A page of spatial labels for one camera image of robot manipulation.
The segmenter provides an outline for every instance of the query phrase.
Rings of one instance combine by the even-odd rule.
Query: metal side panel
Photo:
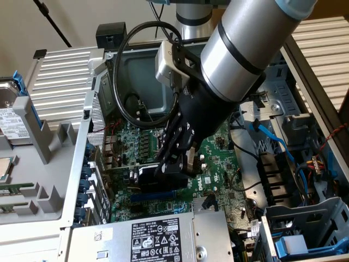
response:
[[[75,129],[79,128],[96,59],[103,59],[101,49],[84,47],[47,52],[33,62],[26,85],[39,117],[47,120],[51,130],[62,121],[71,121]]]
[[[292,36],[339,110],[349,89],[349,22],[344,17],[304,21]],[[297,89],[311,112],[298,84]]]

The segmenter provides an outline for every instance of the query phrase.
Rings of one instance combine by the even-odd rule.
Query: silver metal sheet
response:
[[[334,107],[349,88],[349,23],[344,17],[303,21],[292,34]],[[309,112],[310,106],[301,92]]]
[[[130,261],[132,224],[179,218],[182,262],[233,261],[228,228],[223,212],[182,213],[138,219],[73,230],[68,261],[94,261],[98,252],[107,252],[103,261]],[[96,241],[95,233],[107,239]],[[81,243],[87,246],[81,252]]]
[[[41,119],[51,130],[62,121],[79,128],[86,92],[92,88],[92,63],[102,60],[97,47],[47,52],[35,60],[26,85]]]

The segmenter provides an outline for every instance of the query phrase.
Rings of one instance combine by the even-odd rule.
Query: green circuit board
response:
[[[203,141],[198,150],[198,157],[201,156],[202,163],[205,165],[203,173],[189,180],[187,188],[177,190],[175,198],[131,203],[130,196],[139,194],[140,191],[136,185],[124,184],[122,173],[124,169],[132,169],[136,163],[135,135],[140,137],[137,149],[142,152],[142,163],[140,164],[142,166],[155,160],[158,151],[157,136],[160,133],[161,130],[143,130],[138,133],[137,129],[127,125],[116,132],[115,136],[122,139],[125,148],[123,154],[127,155],[128,161],[126,164],[113,165],[110,170],[113,190],[116,194],[111,210],[111,222],[190,212],[193,200],[204,199],[213,192],[216,195],[219,209],[224,210],[226,214],[227,222],[231,223],[233,227],[246,228],[248,226],[247,217],[243,219],[240,217],[241,209],[245,206],[245,195],[243,192],[235,192],[231,189],[231,185],[243,188],[243,184],[238,176],[232,180],[232,176],[238,170],[238,162],[235,151],[228,150],[226,122],[216,134]]]

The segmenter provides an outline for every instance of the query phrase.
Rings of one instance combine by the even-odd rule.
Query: warning symbols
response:
[[[131,262],[180,262],[179,219],[132,225]]]

